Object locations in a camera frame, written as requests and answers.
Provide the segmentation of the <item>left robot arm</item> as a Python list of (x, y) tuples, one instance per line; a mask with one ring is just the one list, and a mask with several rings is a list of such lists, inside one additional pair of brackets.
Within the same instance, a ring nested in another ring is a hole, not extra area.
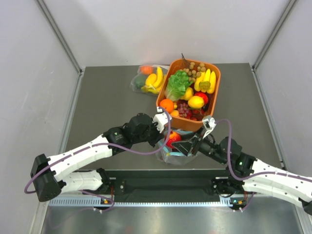
[(34, 160), (31, 183), (40, 202), (49, 201), (61, 193), (87, 190), (103, 194), (109, 191), (111, 182), (104, 169), (80, 172), (79, 169), (100, 159), (115, 156), (138, 143), (155, 146), (164, 138), (166, 125), (171, 117), (165, 113), (149, 117), (139, 113), (122, 126), (113, 127), (90, 142), (65, 153)]

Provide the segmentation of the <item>fake red apple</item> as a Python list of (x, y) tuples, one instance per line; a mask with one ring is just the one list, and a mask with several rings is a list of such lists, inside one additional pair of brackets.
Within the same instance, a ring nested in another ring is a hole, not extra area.
[(178, 132), (170, 131), (170, 133), (169, 133), (169, 140), (166, 143), (166, 146), (171, 148), (171, 149), (173, 149), (174, 146), (172, 144), (174, 142), (178, 142), (178, 141), (181, 141), (181, 140), (182, 140), (182, 137), (181, 137), (181, 135)]

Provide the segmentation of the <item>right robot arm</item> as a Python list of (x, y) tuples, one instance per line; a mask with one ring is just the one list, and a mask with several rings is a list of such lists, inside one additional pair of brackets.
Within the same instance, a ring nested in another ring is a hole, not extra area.
[(187, 134), (181, 141), (173, 142), (174, 149), (186, 156), (200, 152), (227, 165), (230, 172), (228, 188), (233, 193), (241, 190), (269, 195), (312, 213), (312, 179), (279, 169), (246, 154), (242, 147), (229, 137), (220, 143), (201, 137), (199, 133)]

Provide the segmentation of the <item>clear zip top bag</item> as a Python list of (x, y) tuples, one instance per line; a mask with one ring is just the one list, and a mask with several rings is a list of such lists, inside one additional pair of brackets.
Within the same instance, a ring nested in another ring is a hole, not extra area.
[(197, 152), (195, 155), (185, 156), (181, 152), (174, 151), (168, 146), (165, 146), (161, 151), (156, 153), (156, 157), (159, 161), (177, 166), (185, 165), (198, 156), (199, 152)]

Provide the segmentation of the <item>fake brown longan bunch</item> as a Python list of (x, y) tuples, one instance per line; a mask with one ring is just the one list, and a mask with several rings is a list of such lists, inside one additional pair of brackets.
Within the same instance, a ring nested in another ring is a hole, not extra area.
[(195, 63), (187, 60), (183, 54), (181, 54), (181, 64), (178, 66), (179, 71), (184, 71), (189, 80), (195, 83), (197, 78), (200, 78), (202, 74), (205, 74), (206, 67), (204, 63)]

